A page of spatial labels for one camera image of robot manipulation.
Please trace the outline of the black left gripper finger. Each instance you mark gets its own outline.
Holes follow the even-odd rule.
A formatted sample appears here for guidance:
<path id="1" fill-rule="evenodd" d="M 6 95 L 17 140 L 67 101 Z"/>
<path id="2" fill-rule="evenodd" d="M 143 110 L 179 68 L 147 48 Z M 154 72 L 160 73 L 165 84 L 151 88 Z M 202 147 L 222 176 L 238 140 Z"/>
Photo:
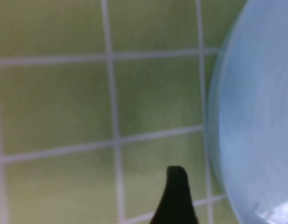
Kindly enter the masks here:
<path id="1" fill-rule="evenodd" d="M 199 223 L 191 198 L 188 175 L 183 167 L 167 167 L 165 189 L 150 223 Z"/>

